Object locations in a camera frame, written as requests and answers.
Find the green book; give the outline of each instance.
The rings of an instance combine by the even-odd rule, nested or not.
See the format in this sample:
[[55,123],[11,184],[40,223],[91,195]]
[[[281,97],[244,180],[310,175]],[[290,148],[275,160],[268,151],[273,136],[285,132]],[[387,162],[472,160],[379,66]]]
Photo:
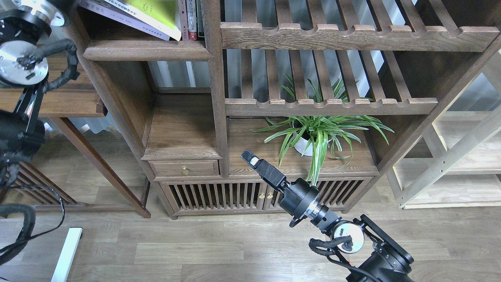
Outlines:
[[177,0],[106,0],[135,18],[181,40],[181,30],[176,18]]

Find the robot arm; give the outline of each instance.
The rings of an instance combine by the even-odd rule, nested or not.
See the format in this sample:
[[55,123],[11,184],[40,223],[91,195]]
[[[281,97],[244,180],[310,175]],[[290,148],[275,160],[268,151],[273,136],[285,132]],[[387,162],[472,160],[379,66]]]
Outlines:
[[[348,282],[412,282],[407,276],[411,272],[412,256],[398,245],[366,215],[353,221],[343,220],[325,205],[318,203],[319,191],[302,178],[288,182],[286,176],[266,160],[259,159],[245,150],[241,158],[275,190],[284,194],[280,206],[292,215],[290,227],[303,219],[327,235],[331,241],[311,239],[309,246],[317,254],[324,255],[330,262],[346,267],[351,274]],[[374,252],[360,267],[354,267],[341,253],[356,253],[363,247],[365,235],[373,242]],[[339,261],[330,258],[336,255]]]

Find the shelf board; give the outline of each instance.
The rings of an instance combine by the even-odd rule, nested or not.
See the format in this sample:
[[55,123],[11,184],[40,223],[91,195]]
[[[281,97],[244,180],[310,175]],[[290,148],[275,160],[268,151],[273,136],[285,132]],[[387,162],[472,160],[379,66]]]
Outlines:
[[[452,148],[489,112],[446,112],[435,122],[447,149]],[[447,174],[496,174],[501,172],[501,133],[481,142]]]
[[[250,129],[256,130],[268,126],[263,118],[232,118],[228,124],[230,177],[239,177],[240,179],[258,177],[257,173],[240,158],[245,149],[249,149],[259,158],[266,159],[270,164],[278,168],[277,157],[282,146],[283,137],[273,139],[266,144],[264,139],[279,130],[250,131]],[[356,133],[356,135],[362,140],[362,143],[353,143],[353,159],[349,165],[343,166],[348,162],[348,159],[336,160],[328,152],[321,169],[320,178],[375,176],[379,174],[364,135],[361,133]],[[346,143],[342,143],[342,146],[345,150],[349,149]],[[339,153],[339,155],[348,156],[349,153]],[[311,159],[312,157],[308,156],[301,157],[301,154],[296,152],[294,148],[290,148],[279,170],[288,177],[306,177],[310,170]]]
[[[56,79],[67,67],[66,53],[54,54],[49,62],[49,81]],[[78,65],[81,73],[77,80],[44,95],[39,117],[104,117],[106,109],[96,89]],[[12,112],[23,92],[22,88],[0,89],[0,109]]]
[[212,58],[205,41],[165,41],[104,17],[99,21],[104,26],[97,28],[84,52],[84,57],[92,61],[208,61]]
[[[311,30],[291,21],[289,5],[276,2],[276,27],[263,27],[254,19],[244,23],[221,23],[222,47],[225,49],[289,50],[394,50],[483,52],[498,36],[495,27],[457,27],[441,2],[430,9],[443,26],[425,26],[411,1],[398,1],[408,26],[393,25],[382,1],[370,0],[376,27],[360,25],[352,3],[338,3],[339,10],[325,11],[320,1],[308,1]],[[256,13],[254,1],[244,2],[246,13]],[[324,14],[340,13],[343,26],[328,24]]]
[[216,160],[210,94],[158,95],[144,161]]
[[[323,101],[314,102],[307,97],[307,88],[302,66],[302,54],[297,50],[289,51],[290,68],[294,80],[296,100],[291,97],[282,97],[277,70],[275,50],[266,50],[266,70],[268,92],[256,91],[253,87],[252,53],[242,50],[241,61],[241,95],[240,98],[227,98],[226,115],[228,116],[299,116],[299,115],[401,115],[401,114],[429,114],[438,104],[435,97],[413,98],[407,88],[400,67],[391,51],[383,51],[385,60],[384,69],[377,72],[370,51],[360,51],[359,55],[371,89],[369,99],[361,97],[356,78],[346,51],[337,50],[339,69],[343,83],[347,89],[348,101],[336,99],[332,91],[333,84],[329,77],[328,64],[324,51],[312,51],[317,77],[322,90]],[[382,78],[391,80],[390,86],[383,86]]]
[[[394,168],[399,185],[404,189],[408,187],[428,168],[429,161],[430,159],[399,161]],[[473,206],[501,206],[501,183],[496,175],[445,175],[420,191],[404,208]]]

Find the potted plant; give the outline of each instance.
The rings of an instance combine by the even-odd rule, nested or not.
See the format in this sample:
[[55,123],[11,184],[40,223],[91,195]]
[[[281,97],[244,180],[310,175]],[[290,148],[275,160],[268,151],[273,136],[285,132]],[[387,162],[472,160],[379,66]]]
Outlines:
[[[285,89],[289,95],[296,99],[294,81],[289,75],[286,76],[291,86],[285,86],[283,84],[280,84],[280,86]],[[310,79],[308,79],[308,81],[314,92],[312,97],[313,100],[315,102],[321,102],[322,93],[319,87],[315,86]],[[334,92],[335,99],[341,99],[344,102],[348,102],[347,92],[340,79],[332,85],[332,90]],[[373,127],[381,133],[387,144],[388,139],[386,138],[383,129],[394,132],[389,127],[383,125],[379,119],[367,115],[286,116],[286,120],[281,122],[273,122],[268,117],[266,117],[266,120],[270,126],[254,130],[254,132],[269,131],[282,126],[287,127],[286,129],[276,132],[265,139],[265,143],[267,143],[276,137],[285,135],[278,156],[279,167],[290,147],[295,147],[295,149],[300,152],[302,156],[306,155],[309,151],[311,152],[312,162],[307,180],[311,180],[312,185],[317,183],[320,168],[324,163],[329,145],[333,157],[336,159],[350,158],[348,163],[344,166],[350,163],[353,158],[352,140],[356,140],[360,143],[362,141],[356,135],[347,130],[368,130],[370,127]],[[340,143],[341,139],[345,140],[350,146],[351,156],[336,156],[335,150],[339,152],[343,151]],[[304,144],[303,149],[299,148],[298,144]]]

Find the wooden floor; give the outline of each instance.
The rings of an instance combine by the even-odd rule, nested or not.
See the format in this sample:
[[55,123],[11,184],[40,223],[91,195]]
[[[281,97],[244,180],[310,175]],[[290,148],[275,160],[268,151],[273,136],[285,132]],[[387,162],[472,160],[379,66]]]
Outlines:
[[[144,175],[116,134],[85,136],[130,186]],[[111,140],[118,145],[110,145]],[[104,178],[58,136],[34,160],[76,200],[122,201]],[[0,276],[13,282],[50,281],[69,227],[83,237],[68,281],[345,281],[348,272],[308,248],[323,238],[308,221],[289,228],[284,213],[186,216],[170,220],[154,193],[147,205],[151,219],[136,212],[68,212],[58,230],[31,241]],[[385,179],[353,210],[367,214],[416,260],[410,277],[418,281],[501,280],[501,207],[400,210]],[[35,232],[52,228],[58,212],[39,212]],[[22,220],[0,219],[0,245],[13,242]],[[359,265],[371,252],[366,243],[350,260]]]

